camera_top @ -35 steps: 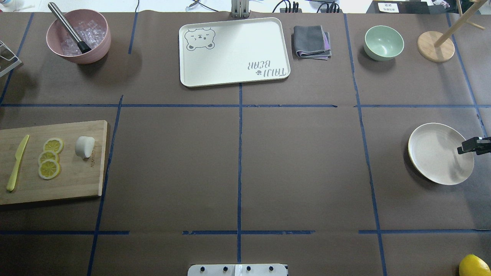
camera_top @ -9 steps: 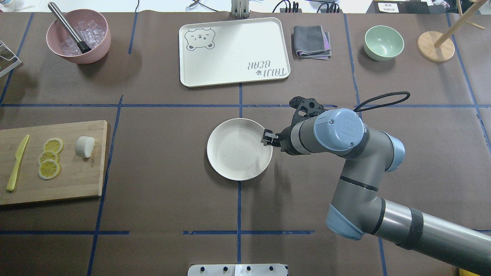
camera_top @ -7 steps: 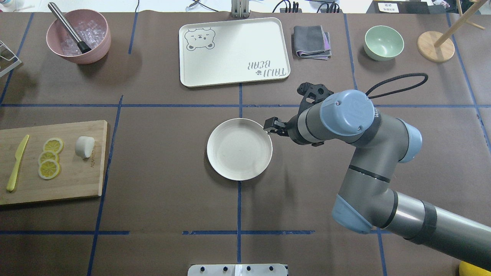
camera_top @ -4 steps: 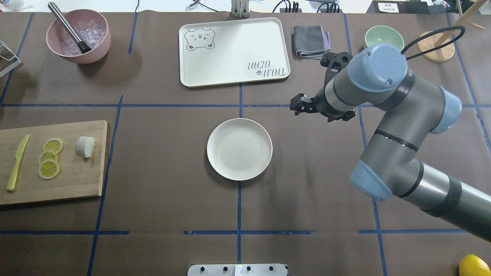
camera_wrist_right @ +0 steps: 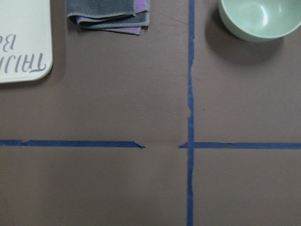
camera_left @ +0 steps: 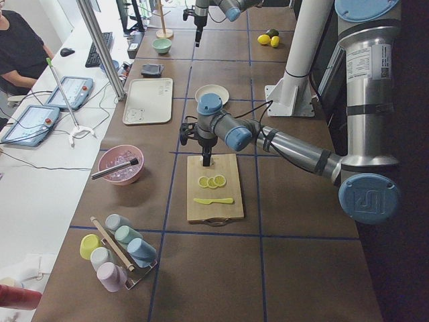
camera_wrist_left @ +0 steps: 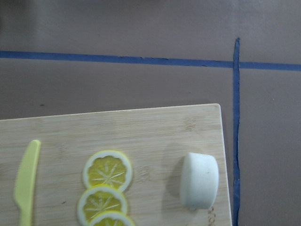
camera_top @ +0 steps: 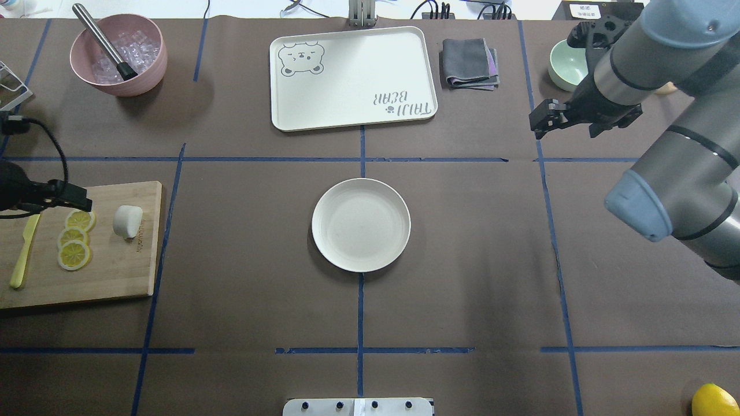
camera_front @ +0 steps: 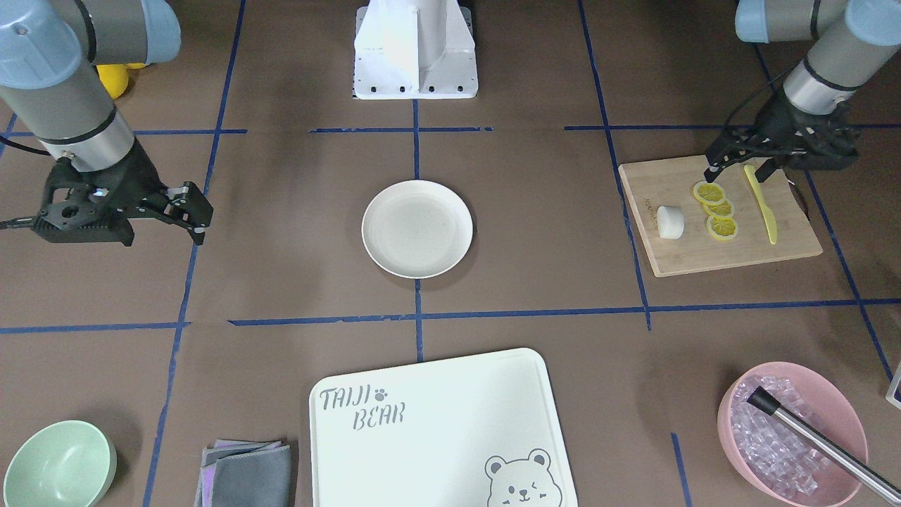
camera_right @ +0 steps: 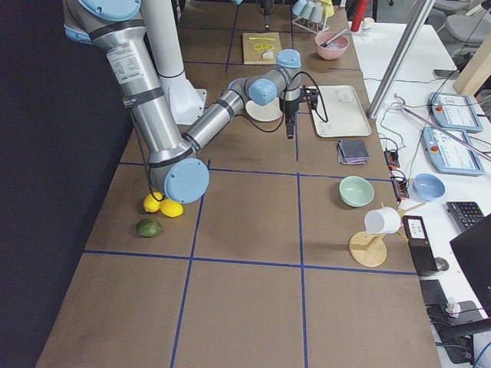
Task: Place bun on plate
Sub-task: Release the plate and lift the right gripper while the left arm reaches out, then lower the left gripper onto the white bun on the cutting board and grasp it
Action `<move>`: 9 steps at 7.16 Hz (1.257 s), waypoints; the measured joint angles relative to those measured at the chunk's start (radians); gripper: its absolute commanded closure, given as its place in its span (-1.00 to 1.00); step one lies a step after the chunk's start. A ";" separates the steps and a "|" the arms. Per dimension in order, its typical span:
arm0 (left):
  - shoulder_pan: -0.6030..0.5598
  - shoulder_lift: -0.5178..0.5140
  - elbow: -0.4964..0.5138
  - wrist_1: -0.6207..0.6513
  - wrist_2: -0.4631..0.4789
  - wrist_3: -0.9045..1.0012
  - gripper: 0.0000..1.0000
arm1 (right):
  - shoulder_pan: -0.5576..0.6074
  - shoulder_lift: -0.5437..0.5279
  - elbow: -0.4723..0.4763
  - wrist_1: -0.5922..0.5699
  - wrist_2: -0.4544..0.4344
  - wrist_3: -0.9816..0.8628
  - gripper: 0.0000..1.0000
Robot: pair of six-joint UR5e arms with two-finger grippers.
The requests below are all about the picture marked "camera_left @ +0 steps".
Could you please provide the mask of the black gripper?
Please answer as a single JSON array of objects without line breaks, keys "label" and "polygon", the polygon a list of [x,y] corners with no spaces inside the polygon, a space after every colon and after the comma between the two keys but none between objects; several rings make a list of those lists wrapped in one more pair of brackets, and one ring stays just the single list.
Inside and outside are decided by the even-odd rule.
[{"label": "black gripper", "polygon": [[200,46],[203,29],[207,24],[207,5],[196,4],[191,8],[183,10],[183,20],[186,21],[189,16],[194,18],[194,25],[196,26],[195,46]]},{"label": "black gripper", "polygon": [[196,140],[202,147],[202,165],[211,165],[212,148],[216,146],[218,137],[200,129],[197,122],[184,122],[180,126],[180,143],[185,146],[188,140]]}]

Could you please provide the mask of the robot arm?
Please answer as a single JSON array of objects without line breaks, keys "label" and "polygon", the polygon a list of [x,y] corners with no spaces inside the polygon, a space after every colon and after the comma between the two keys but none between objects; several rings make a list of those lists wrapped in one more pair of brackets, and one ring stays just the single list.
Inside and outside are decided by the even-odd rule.
[{"label": "robot arm", "polygon": [[265,112],[313,116],[311,95],[325,110],[334,150],[313,146],[258,120],[226,112],[219,95],[198,99],[195,122],[180,141],[196,140],[202,165],[213,163],[219,140],[234,151],[255,144],[302,170],[338,185],[343,211],[359,223],[378,224],[400,207],[398,161],[387,149],[393,113],[391,47],[401,28],[400,1],[302,1],[283,77],[265,88]]},{"label": "robot arm", "polygon": [[183,10],[183,20],[186,21],[188,17],[194,18],[194,25],[196,26],[194,44],[198,48],[204,27],[207,25],[210,6],[217,6],[225,17],[233,22],[250,7],[261,7],[262,5],[263,1],[258,0],[197,0],[191,8]]}]

